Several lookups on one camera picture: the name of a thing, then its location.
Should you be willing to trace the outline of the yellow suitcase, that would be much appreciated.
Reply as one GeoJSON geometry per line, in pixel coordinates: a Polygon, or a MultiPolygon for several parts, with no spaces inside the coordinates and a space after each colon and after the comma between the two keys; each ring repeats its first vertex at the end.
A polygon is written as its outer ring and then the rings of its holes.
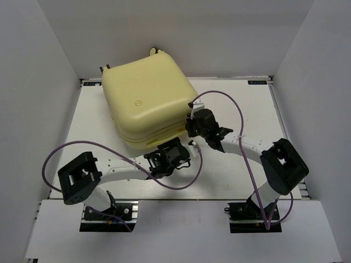
{"type": "Polygon", "coordinates": [[[146,150],[185,132],[188,104],[198,93],[166,52],[152,47],[145,58],[100,70],[115,126],[129,147],[146,150]]]}

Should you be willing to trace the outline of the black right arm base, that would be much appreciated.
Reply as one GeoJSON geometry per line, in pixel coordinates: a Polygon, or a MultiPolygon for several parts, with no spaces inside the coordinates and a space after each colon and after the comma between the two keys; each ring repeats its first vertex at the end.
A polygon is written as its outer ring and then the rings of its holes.
{"type": "Polygon", "coordinates": [[[281,233],[279,210],[274,209],[270,229],[265,228],[262,215],[251,209],[246,202],[228,203],[224,212],[229,216],[230,233],[281,233]]]}

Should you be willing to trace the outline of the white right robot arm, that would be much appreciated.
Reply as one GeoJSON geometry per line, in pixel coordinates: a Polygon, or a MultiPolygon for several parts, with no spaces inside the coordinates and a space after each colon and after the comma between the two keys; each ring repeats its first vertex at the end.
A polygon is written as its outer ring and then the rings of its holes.
{"type": "Polygon", "coordinates": [[[185,126],[190,138],[200,136],[214,150],[246,157],[263,167],[267,181],[252,193],[246,203],[250,216],[259,219],[268,205],[280,196],[287,196],[309,174],[309,168],[289,140],[264,142],[220,127],[209,109],[193,111],[185,126]]]}

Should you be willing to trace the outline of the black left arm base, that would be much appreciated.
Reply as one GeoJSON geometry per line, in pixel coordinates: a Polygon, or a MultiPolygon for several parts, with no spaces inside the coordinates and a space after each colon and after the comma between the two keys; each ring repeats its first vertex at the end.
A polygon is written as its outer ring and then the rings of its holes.
{"type": "Polygon", "coordinates": [[[102,213],[84,206],[80,232],[130,233],[137,223],[138,203],[117,202],[102,213]]]}

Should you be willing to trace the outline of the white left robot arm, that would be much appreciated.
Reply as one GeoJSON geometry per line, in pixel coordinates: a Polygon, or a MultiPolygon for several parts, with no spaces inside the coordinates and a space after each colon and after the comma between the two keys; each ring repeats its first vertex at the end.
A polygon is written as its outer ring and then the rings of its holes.
{"type": "Polygon", "coordinates": [[[157,147],[137,158],[101,159],[90,151],[83,152],[58,171],[63,200],[66,205],[84,203],[105,219],[115,215],[113,195],[101,184],[121,180],[151,180],[170,176],[183,164],[190,164],[190,153],[179,138],[157,147]]]}

